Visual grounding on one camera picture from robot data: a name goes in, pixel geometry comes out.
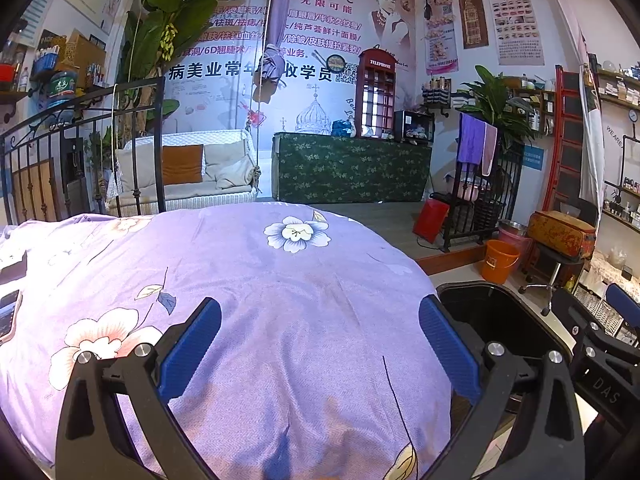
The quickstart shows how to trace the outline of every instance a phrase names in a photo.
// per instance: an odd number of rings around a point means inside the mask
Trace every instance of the ladder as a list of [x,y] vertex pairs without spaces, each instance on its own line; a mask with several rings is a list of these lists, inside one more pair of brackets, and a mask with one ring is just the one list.
[[560,204],[580,195],[584,120],[580,74],[556,65],[554,152],[546,185],[544,211],[560,211]]

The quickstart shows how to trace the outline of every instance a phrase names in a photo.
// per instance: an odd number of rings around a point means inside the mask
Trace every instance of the purple bedsheet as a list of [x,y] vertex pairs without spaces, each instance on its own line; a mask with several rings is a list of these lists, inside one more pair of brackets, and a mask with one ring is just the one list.
[[[46,463],[80,351],[155,343],[206,296],[222,327],[169,406],[221,479],[404,480],[449,440],[450,383],[418,325],[433,285],[356,221],[283,203],[82,215],[7,227],[0,258],[20,250],[28,274],[0,346],[0,407]],[[136,447],[159,470],[126,400]]]

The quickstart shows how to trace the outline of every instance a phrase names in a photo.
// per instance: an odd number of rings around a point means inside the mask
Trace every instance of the white curtain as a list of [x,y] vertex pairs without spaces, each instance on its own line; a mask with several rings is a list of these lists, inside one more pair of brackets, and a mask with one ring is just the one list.
[[604,134],[602,114],[589,65],[587,46],[580,23],[569,0],[558,0],[564,15],[575,54],[580,62],[580,100],[584,117],[584,142],[582,144],[582,168],[580,198],[598,207],[598,218],[602,214],[604,201]]

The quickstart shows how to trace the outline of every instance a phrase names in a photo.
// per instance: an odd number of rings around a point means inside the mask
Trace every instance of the silver bolt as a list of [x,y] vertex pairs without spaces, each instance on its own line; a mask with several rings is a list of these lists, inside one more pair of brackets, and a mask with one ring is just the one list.
[[502,346],[500,343],[489,343],[486,349],[489,351],[489,354],[495,355],[497,357],[500,357],[502,354],[504,354],[504,346]]
[[81,365],[83,365],[83,364],[85,364],[85,363],[88,363],[88,362],[91,360],[91,358],[92,358],[93,356],[94,356],[94,355],[93,355],[91,352],[89,352],[88,350],[85,350],[84,352],[81,352],[81,353],[80,353],[80,355],[78,356],[78,359],[76,359],[76,360],[77,360]]
[[549,360],[552,363],[560,364],[562,362],[562,354],[558,350],[549,352]]
[[138,357],[146,357],[151,353],[151,345],[149,343],[141,343],[133,351]]

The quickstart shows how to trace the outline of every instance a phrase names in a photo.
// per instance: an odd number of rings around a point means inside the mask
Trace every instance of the orange cushion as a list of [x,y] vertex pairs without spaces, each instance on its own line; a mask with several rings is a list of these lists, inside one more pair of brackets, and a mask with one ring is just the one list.
[[162,183],[195,184],[202,182],[203,145],[163,146]]

